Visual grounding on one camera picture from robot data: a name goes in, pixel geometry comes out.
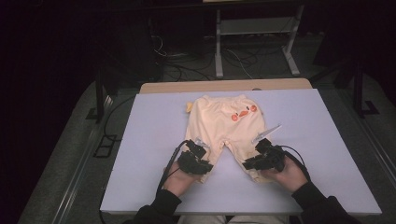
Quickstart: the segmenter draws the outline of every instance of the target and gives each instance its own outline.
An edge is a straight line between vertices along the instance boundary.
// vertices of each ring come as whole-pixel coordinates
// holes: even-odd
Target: wire
[[[100,210],[100,206],[102,205],[103,199],[105,198],[105,193],[106,193],[106,187],[104,187],[104,189],[103,189],[102,197],[100,198],[99,208],[98,208],[99,218],[100,218],[100,221],[102,222],[102,224],[106,224],[105,220],[103,219],[102,211]]]
[[[226,49],[226,50],[230,51],[230,52],[238,59],[239,63],[241,64],[241,67],[242,67],[242,69],[245,71],[245,73],[246,73],[251,79],[254,79],[254,78],[248,73],[248,71],[245,69],[244,65],[242,65],[241,59],[238,57],[238,55],[236,55],[233,51],[231,51],[231,50],[229,50],[229,49]]]
[[[292,147],[287,147],[287,146],[280,146],[280,147],[286,147],[286,148],[288,148],[288,149],[293,150],[295,153],[297,153],[297,155],[300,157],[301,162],[303,163],[303,166],[305,166],[305,162],[304,162],[304,160],[303,160],[303,157],[300,155],[300,153],[298,153],[298,151],[297,151],[296,149],[294,149],[294,148],[292,148]]]
[[[177,168],[174,172],[172,172],[170,175],[168,175],[168,177],[171,176],[172,174],[174,174],[178,170],[180,170],[180,168]]]
[[[127,103],[128,101],[130,101],[130,100],[132,100],[134,98],[135,98],[135,96],[132,96],[132,97],[122,101],[119,105],[117,105],[116,107],[114,107],[114,109],[111,110],[110,114],[108,115],[108,117],[106,119],[105,127],[103,128],[103,133],[104,133],[104,137],[105,138],[107,138],[108,140],[110,140],[112,142],[120,142],[120,141],[122,141],[122,139],[113,139],[113,138],[111,138],[111,136],[109,136],[107,134],[106,127],[107,127],[108,121],[110,120],[110,117],[114,113],[114,111],[116,111],[118,108],[120,108],[120,106],[124,105],[125,103]]]

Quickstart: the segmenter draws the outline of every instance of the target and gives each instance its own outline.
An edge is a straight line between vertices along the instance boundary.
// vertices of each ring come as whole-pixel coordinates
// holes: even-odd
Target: black cable
[[[169,171],[171,170],[172,164],[175,162],[176,156],[178,154],[178,152],[180,151],[181,147],[187,143],[188,140],[184,140],[182,143],[180,143],[180,145],[178,145],[178,147],[175,149],[171,159],[169,160],[168,164],[166,165],[165,170],[163,171],[163,176],[161,177],[160,183],[158,184],[158,188],[157,188],[157,193],[156,196],[158,196],[158,193],[160,192],[160,190],[163,188],[163,184],[165,183],[166,179],[168,178],[168,176],[172,175],[168,175]]]
[[[280,147],[286,147],[286,148],[288,148],[288,149],[293,150],[295,153],[297,153],[297,155],[300,157],[301,162],[303,163],[303,166],[305,166],[305,162],[304,162],[304,160],[303,160],[303,157],[300,155],[300,153],[298,153],[298,151],[297,151],[296,149],[294,149],[294,148],[292,148],[292,147],[287,147],[287,146],[280,146]]]
[[[102,222],[102,224],[106,224],[105,220],[103,219],[102,211],[100,210],[100,206],[102,205],[103,199],[105,198],[105,193],[106,193],[106,188],[103,189],[103,194],[102,194],[102,197],[100,199],[99,208],[98,208],[99,218],[100,218],[100,221]]]
[[[103,128],[103,133],[104,133],[104,137],[105,137],[105,138],[107,138],[108,140],[110,140],[110,141],[112,141],[112,142],[120,142],[120,141],[122,141],[122,139],[113,139],[113,138],[111,138],[110,135],[107,134],[106,127],[107,127],[108,121],[110,120],[110,117],[111,117],[111,115],[114,113],[114,111],[116,111],[120,106],[122,106],[123,104],[125,104],[126,102],[128,102],[128,101],[130,101],[130,100],[132,100],[132,99],[134,99],[134,98],[135,98],[135,96],[132,96],[132,97],[130,97],[130,98],[128,98],[128,99],[122,101],[119,105],[117,105],[116,107],[114,107],[113,110],[111,110],[110,114],[108,115],[108,117],[107,117],[107,119],[106,119],[105,127]]]

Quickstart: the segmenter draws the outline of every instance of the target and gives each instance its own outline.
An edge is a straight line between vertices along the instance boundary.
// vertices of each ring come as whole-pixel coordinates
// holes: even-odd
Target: cream cloth garment
[[[223,147],[226,146],[253,181],[269,181],[259,171],[246,170],[242,165],[246,159],[259,154],[251,140],[265,131],[262,112],[254,101],[245,95],[222,98],[205,95],[197,99],[189,109],[191,114],[186,139],[195,141],[199,138],[210,146],[210,149],[206,148],[207,153],[203,160],[216,165]],[[209,175],[210,173],[204,175],[200,182],[204,183]]]

